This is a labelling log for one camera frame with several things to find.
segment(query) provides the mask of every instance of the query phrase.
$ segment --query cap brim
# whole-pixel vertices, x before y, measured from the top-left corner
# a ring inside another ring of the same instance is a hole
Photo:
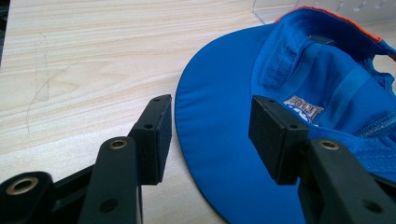
[[[297,187],[277,186],[248,138],[250,77],[274,25],[203,47],[179,81],[175,122],[199,190],[231,223],[304,223]]]

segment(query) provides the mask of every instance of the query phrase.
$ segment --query wooden table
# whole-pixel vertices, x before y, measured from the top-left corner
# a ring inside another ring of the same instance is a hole
[[[0,73],[0,182],[30,171],[54,181],[94,163],[149,99],[175,96],[209,41],[260,25],[253,1],[12,1]],[[379,33],[396,46],[395,25]],[[388,70],[394,63],[380,60]],[[159,186],[143,187],[146,223],[222,223],[187,169],[175,129]]]

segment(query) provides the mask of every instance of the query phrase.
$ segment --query baseball cap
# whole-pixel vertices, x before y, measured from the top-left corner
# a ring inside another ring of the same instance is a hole
[[[309,139],[339,141],[368,172],[396,180],[394,78],[375,70],[375,55],[396,60],[382,37],[319,7],[199,50],[177,86],[177,137],[197,187],[226,221],[304,223],[297,187],[277,186],[248,138],[253,95],[282,104]]]

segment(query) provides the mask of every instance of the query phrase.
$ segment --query metal ring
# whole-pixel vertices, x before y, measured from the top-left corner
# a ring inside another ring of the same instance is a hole
[[[28,183],[26,186],[21,186],[22,183]],[[38,184],[37,177],[28,176],[17,181],[14,181],[8,188],[7,194],[9,195],[19,195],[23,194],[31,189],[33,189]]]
[[[324,147],[326,149],[329,150],[337,150],[340,149],[340,147],[338,146],[338,144],[334,143],[333,141],[329,141],[329,140],[322,140],[319,142],[321,147]]]
[[[126,147],[126,145],[128,145],[128,142],[123,139],[113,140],[109,144],[111,149],[120,149],[120,148]]]

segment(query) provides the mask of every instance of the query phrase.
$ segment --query cap label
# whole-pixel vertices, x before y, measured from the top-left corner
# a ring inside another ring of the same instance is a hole
[[[308,122],[312,122],[317,114],[323,111],[322,107],[311,105],[304,99],[295,95],[283,103],[297,112],[302,119]]]

